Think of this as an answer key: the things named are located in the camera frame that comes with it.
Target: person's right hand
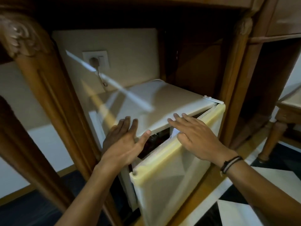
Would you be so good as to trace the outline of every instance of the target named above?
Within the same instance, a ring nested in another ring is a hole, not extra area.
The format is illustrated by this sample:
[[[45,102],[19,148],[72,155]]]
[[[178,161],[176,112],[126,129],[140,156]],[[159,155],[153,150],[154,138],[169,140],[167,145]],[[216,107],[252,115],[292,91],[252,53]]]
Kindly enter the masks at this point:
[[[208,160],[219,167],[224,161],[237,156],[235,151],[225,147],[201,120],[182,114],[174,114],[175,121],[168,119],[168,123],[178,129],[181,133],[177,135],[180,143],[199,159]]]

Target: electrical outlet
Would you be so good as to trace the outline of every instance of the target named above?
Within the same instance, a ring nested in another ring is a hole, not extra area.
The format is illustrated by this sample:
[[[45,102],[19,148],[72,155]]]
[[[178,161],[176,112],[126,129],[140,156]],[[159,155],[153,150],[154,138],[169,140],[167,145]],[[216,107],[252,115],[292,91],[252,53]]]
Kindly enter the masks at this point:
[[[110,69],[107,51],[84,51],[82,56],[88,64],[90,64],[89,60],[91,58],[97,58],[99,60],[99,71]]]

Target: white wall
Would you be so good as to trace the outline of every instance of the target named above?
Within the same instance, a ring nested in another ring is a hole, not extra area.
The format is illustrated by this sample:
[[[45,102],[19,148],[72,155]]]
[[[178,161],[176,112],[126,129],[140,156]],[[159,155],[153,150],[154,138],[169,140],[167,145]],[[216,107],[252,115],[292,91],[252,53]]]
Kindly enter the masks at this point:
[[[289,94],[293,90],[295,90],[299,85],[301,84],[301,55],[299,55],[299,58],[288,78],[288,81],[285,84],[285,87],[280,95],[280,98],[284,97],[285,95]],[[270,119],[271,122],[275,122],[275,116],[278,112],[279,108],[275,106],[275,109],[272,113],[272,118]]]
[[[91,110],[89,96],[101,93],[103,89],[98,77],[66,56],[65,50],[81,59],[82,51],[106,50],[111,68],[105,74],[122,86],[159,77],[155,29],[56,31],[53,38],[93,133],[95,130],[88,116]],[[56,171],[73,164],[15,62],[0,65],[0,95],[11,105],[17,118]],[[27,185],[28,182],[0,158],[0,198]]]

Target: black bracelet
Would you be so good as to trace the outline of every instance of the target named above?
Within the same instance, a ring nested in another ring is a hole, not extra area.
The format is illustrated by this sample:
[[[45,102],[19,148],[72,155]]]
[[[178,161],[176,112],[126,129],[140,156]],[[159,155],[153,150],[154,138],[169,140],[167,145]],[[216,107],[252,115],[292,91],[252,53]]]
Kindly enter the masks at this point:
[[[227,170],[236,162],[243,160],[243,158],[241,156],[235,156],[233,159],[229,160],[229,161],[225,161],[224,165],[221,167],[221,172],[223,174],[225,174],[227,172]]]

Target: refrigerator door corner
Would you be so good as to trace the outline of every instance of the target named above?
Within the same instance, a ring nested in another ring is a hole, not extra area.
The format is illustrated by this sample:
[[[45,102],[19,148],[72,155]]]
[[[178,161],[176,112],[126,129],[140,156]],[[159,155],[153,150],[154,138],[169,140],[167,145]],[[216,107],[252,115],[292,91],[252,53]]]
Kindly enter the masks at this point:
[[[218,104],[198,119],[217,136],[224,104]],[[176,136],[161,144],[130,173],[145,226],[165,226],[200,182],[209,161],[187,151]]]

